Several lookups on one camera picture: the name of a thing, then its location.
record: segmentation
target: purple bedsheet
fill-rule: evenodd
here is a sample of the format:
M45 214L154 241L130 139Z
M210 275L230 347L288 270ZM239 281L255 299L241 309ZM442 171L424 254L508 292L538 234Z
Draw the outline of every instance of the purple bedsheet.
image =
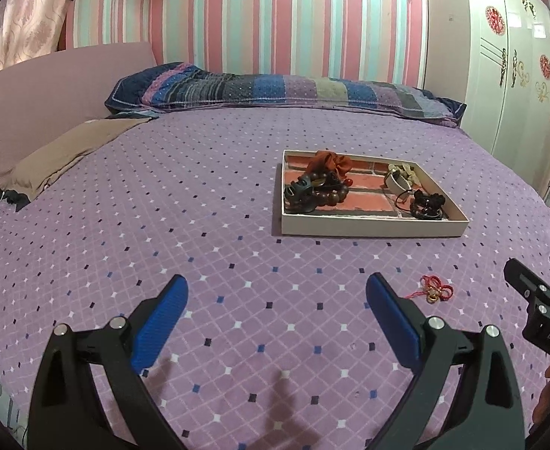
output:
M414 159L462 206L462 238L279 237L282 150ZM401 295L436 273L455 289L417 303L451 326L498 325L526 421L549 359L525 342L511 257L550 283L550 209L459 130L296 108L182 111L82 160L19 213L0 204L0 377L28 407L52 325L91 329L186 276L186 312L144 380L190 449L361 449L410 379L364 305L370 273ZM457 371L427 429L439 428ZM108 384L109 418L126 435Z

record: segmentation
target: striped wallpaper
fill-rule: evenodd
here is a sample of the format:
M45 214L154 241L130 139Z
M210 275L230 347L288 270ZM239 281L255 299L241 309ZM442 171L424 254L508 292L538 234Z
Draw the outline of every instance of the striped wallpaper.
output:
M427 0L76 0L67 47L149 40L159 62L421 86Z

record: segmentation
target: white wardrobe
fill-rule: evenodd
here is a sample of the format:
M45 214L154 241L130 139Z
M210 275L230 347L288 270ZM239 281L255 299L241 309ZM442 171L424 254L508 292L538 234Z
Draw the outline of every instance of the white wardrobe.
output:
M429 0L425 88L538 192L550 173L550 12L541 0Z

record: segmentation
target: gold handle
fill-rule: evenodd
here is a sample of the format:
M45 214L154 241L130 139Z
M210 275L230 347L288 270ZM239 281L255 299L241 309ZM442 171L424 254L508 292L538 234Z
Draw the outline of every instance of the gold handle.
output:
M514 88L514 82L517 80L517 49L514 50L513 56L513 85L511 88Z
M507 54L506 49L502 48L502 67L500 68L500 87L504 84L504 76L506 74L507 69Z

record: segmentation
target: silver screw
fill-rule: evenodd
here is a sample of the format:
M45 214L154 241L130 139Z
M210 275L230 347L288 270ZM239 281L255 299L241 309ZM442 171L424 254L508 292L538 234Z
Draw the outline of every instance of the silver screw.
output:
M122 316L115 316L112 318L111 321L109 321L109 326L111 328L114 328L115 330L120 330L125 326L125 323L127 323L127 320L123 318Z
M63 336L68 331L69 327L64 323L57 324L57 326L54 327L54 335Z
M442 320L442 318L438 318L437 316L432 316L431 318L429 318L429 320L427 320L427 323L434 330L441 330L445 325L444 320Z
M486 326L486 333L492 336L492 338L496 338L500 334L500 330L493 324L489 324Z

